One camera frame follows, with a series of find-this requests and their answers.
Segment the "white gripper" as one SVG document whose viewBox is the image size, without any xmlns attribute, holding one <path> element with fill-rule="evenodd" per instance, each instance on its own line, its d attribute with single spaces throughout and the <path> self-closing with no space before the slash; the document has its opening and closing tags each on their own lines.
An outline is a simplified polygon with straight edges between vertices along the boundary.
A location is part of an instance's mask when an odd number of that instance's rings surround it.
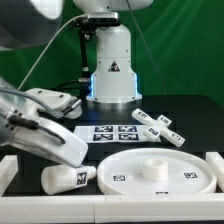
<svg viewBox="0 0 224 224">
<path fill-rule="evenodd" d="M 88 145 L 60 124 L 40 117 L 31 100 L 0 96 L 0 146 L 11 145 L 59 164 L 79 167 Z"/>
</svg>

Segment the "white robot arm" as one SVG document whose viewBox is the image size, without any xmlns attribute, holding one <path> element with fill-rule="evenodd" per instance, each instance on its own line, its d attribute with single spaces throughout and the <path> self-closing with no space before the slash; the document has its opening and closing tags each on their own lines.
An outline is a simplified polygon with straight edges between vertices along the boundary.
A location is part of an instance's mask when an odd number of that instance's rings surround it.
<svg viewBox="0 0 224 224">
<path fill-rule="evenodd" d="M 18 50 L 51 43 L 62 30 L 65 0 L 0 0 L 0 50 Z M 154 0 L 72 0 L 97 35 L 97 67 L 91 75 L 90 104 L 127 105 L 141 99 L 137 75 L 131 67 L 131 34 L 119 21 L 121 11 L 150 6 Z M 35 155 L 78 167 L 88 145 L 58 123 L 41 117 L 40 109 L 55 118 L 74 110 L 70 102 L 62 111 L 0 78 L 0 146 L 11 145 Z"/>
</svg>

